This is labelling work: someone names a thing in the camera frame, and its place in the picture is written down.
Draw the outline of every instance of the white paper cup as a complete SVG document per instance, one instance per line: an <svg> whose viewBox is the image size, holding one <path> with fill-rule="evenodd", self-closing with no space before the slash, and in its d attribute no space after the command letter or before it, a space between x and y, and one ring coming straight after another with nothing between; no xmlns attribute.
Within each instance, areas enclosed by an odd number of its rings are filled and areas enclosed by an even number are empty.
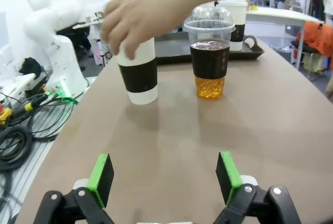
<svg viewBox="0 0 333 224"><path fill-rule="evenodd" d="M140 44L135 59L126 57L123 44L116 56L124 84L133 104L144 105L157 99L157 61L154 38Z"/></svg>
<svg viewBox="0 0 333 224"><path fill-rule="evenodd" d="M219 6L230 12L235 23L236 30L231 35L230 51L241 51L248 3L246 0L220 0Z"/></svg>

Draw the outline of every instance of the plastic dome lid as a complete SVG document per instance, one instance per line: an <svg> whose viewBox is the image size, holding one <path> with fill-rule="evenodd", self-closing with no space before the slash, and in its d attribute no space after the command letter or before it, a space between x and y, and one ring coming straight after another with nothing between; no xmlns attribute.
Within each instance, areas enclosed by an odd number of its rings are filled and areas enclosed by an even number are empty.
<svg viewBox="0 0 333 224"><path fill-rule="evenodd" d="M246 0L219 0L219 5L248 6Z"/></svg>
<svg viewBox="0 0 333 224"><path fill-rule="evenodd" d="M232 32L235 23L228 10L208 3L194 8L184 22L184 30L194 33Z"/></svg>

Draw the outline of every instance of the amber liquid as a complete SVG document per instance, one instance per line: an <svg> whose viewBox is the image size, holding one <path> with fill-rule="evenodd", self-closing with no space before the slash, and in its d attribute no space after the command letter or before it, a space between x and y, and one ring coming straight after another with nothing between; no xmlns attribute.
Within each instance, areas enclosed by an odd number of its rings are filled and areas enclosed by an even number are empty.
<svg viewBox="0 0 333 224"><path fill-rule="evenodd" d="M191 45L191 54L198 58L205 58L209 55L221 55L221 51L228 48L229 44L218 41L202 41ZM204 79L195 76L197 96L207 99L217 99L223 94L225 77L219 79Z"/></svg>

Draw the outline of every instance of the orange liquid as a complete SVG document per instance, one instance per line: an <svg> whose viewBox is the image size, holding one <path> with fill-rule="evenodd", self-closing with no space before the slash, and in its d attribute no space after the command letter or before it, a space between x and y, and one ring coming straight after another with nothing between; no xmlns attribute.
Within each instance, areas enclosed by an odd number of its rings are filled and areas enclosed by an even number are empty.
<svg viewBox="0 0 333 224"><path fill-rule="evenodd" d="M225 77L219 79L203 79L196 77L197 95L206 99L217 99L223 94Z"/></svg>

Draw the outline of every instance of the yellow connector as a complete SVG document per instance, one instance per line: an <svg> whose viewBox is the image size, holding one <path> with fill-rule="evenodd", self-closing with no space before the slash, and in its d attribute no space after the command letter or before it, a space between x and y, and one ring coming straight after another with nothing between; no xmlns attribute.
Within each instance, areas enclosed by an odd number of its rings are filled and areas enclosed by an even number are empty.
<svg viewBox="0 0 333 224"><path fill-rule="evenodd" d="M0 125L5 125L11 115L12 110L10 108L4 108L4 111L0 114Z"/></svg>

